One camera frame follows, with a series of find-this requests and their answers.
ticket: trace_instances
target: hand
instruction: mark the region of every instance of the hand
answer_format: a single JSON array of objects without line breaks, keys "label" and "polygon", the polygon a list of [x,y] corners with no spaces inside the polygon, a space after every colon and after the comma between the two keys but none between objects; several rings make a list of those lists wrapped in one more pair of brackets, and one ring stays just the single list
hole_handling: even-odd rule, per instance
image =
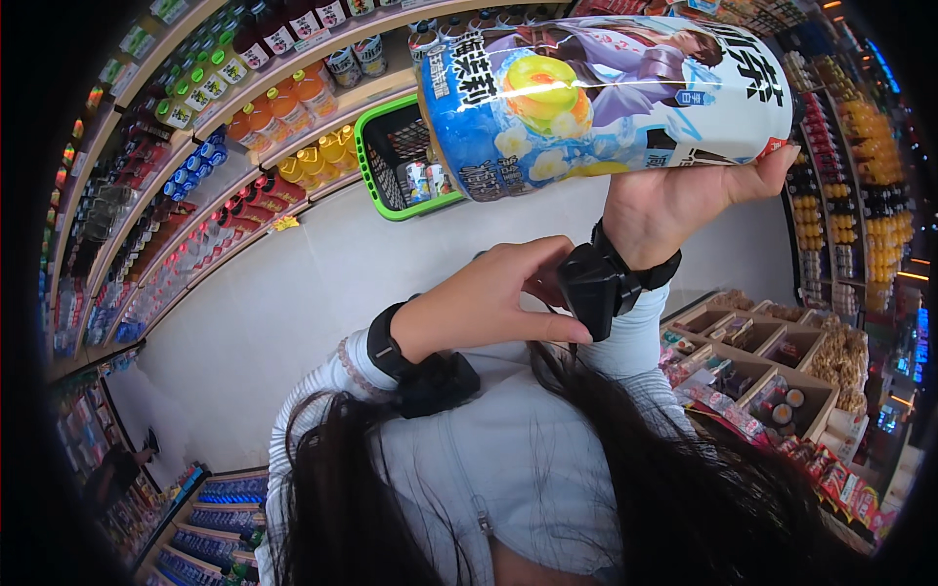
[{"label": "hand", "polygon": [[433,289],[409,301],[391,319],[391,337],[417,364],[432,353],[500,342],[543,340],[588,344],[586,326],[567,316],[521,309],[521,292],[561,307],[556,268],[573,243],[566,236],[500,244]]},{"label": "hand", "polygon": [[731,203],[779,195],[800,149],[783,146],[757,165],[615,174],[603,210],[603,232],[628,268],[638,271],[664,263]]}]

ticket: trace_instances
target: white floor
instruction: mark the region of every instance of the white floor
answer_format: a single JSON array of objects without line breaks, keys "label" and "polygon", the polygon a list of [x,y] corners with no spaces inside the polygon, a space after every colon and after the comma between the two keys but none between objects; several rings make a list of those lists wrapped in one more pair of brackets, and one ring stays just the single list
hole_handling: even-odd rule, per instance
[{"label": "white floor", "polygon": [[[393,223],[355,184],[313,207],[300,228],[262,238],[190,293],[149,335],[138,363],[108,381],[134,443],[147,425],[159,435],[151,474],[167,486],[195,459],[215,472],[266,464],[282,401],[341,338],[499,242],[587,240],[607,185],[571,179]],[[727,210],[683,252],[669,312],[720,288],[794,302],[779,199]]]}]

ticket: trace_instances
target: shopping basket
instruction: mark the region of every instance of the shopping basket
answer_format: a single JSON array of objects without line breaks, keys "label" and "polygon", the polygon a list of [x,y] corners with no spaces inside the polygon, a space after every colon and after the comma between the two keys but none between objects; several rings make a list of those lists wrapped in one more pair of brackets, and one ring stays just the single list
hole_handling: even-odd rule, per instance
[{"label": "shopping basket", "polygon": [[458,191],[411,205],[404,168],[427,161],[430,131],[423,123],[416,94],[368,110],[355,124],[358,166],[374,207],[387,219],[422,216],[463,201]]}]

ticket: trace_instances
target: zipper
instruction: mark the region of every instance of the zipper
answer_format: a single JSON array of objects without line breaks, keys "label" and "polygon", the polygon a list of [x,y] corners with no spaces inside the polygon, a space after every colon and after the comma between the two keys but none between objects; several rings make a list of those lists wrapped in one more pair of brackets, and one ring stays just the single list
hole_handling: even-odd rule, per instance
[{"label": "zipper", "polygon": [[462,465],[462,458],[460,458],[459,450],[456,448],[456,440],[453,438],[451,416],[446,418],[446,436],[449,438],[449,447],[452,451],[453,458],[456,460],[460,474],[462,475],[462,483],[465,485],[469,494],[472,495],[471,500],[473,507],[476,509],[476,523],[478,523],[478,528],[483,535],[492,537],[495,535],[495,530],[492,528],[492,523],[489,521],[489,512],[486,510],[485,499],[483,499],[481,495],[475,494],[472,490],[472,483],[469,482],[469,474],[466,473],[466,469]]}]

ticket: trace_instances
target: long black hair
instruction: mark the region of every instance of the long black hair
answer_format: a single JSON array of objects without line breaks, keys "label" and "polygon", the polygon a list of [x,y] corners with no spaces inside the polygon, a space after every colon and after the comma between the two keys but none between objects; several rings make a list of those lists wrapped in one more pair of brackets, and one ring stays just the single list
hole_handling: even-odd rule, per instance
[{"label": "long black hair", "polygon": [[[664,438],[619,383],[539,342],[529,347],[538,382],[579,411],[602,444],[622,543],[621,552],[602,553],[621,560],[622,584],[848,584],[863,576],[869,558],[827,529],[807,477],[787,458],[719,426],[700,437],[675,428]],[[334,395],[293,452],[296,417],[318,398],[298,405],[287,428],[293,469],[281,492],[286,534],[272,548],[277,586],[443,584],[375,470],[384,459],[372,457],[370,432],[394,413]],[[451,537],[445,547],[467,566]],[[474,578],[463,573],[458,582]]]}]

